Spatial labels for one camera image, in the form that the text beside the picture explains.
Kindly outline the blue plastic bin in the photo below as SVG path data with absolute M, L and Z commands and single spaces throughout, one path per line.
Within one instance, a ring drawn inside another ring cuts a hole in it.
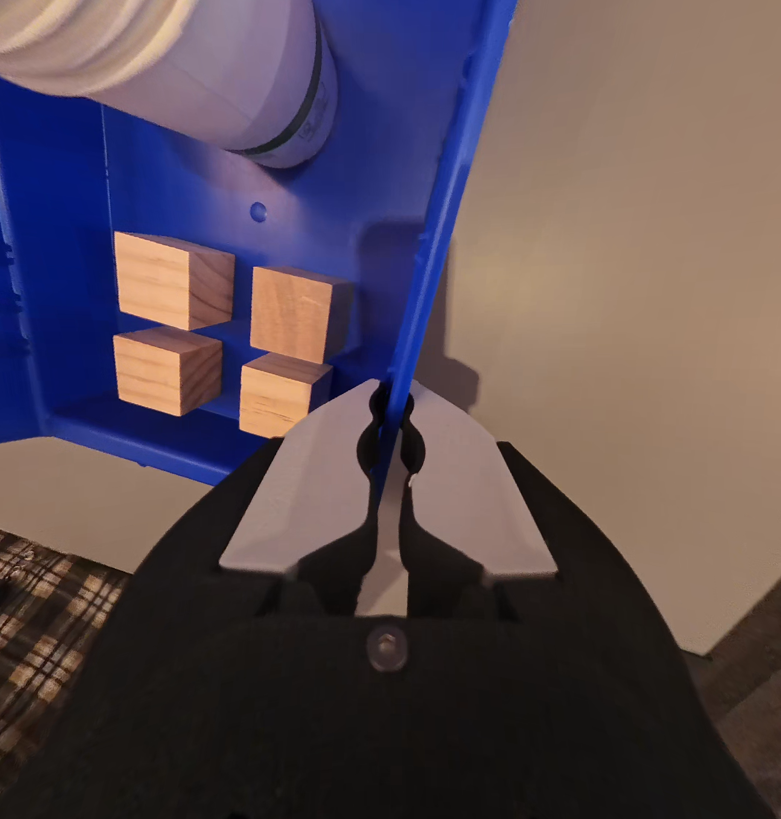
M 262 444 L 239 427 L 252 270 L 352 282 L 331 397 L 385 386 L 402 419 L 517 2 L 313 2 L 334 60 L 332 131 L 267 168 L 80 97 L 0 77 L 0 444 L 53 436 L 216 485 Z M 163 324 L 119 309 L 114 233 L 236 258 L 221 394 L 181 417 L 119 398 L 113 337 Z

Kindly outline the person's plaid shirt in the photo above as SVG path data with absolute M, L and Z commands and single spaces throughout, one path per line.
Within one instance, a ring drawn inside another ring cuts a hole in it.
M 0 795 L 46 741 L 130 577 L 0 529 Z

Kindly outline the white paper cup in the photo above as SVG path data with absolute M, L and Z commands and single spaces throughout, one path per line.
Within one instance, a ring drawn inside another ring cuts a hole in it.
M 338 102 L 310 1 L 0 1 L 0 77 L 274 169 L 319 153 Z

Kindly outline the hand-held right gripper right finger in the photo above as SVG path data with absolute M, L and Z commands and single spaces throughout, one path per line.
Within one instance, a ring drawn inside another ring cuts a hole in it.
M 409 618 L 454 617 L 465 599 L 495 607 L 507 585 L 559 579 L 513 471 L 482 425 L 414 381 L 400 432 Z

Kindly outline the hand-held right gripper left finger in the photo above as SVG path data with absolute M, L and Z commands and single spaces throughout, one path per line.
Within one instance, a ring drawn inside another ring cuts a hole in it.
M 353 615 L 376 561 L 381 425 L 375 378 L 295 425 L 278 441 L 219 566 L 307 584 L 327 613 Z

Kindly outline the wooden cube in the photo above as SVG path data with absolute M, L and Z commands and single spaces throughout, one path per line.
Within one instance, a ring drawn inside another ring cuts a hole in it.
M 263 438 L 285 435 L 325 404 L 333 367 L 268 352 L 242 367 L 239 427 Z
M 190 241 L 114 233 L 121 312 L 192 331 L 232 320 L 236 258 Z
M 352 282 L 297 268 L 252 270 L 250 345 L 309 363 L 327 363 L 348 345 Z
M 119 398 L 181 417 L 221 394 L 223 344 L 158 326 L 113 337 Z

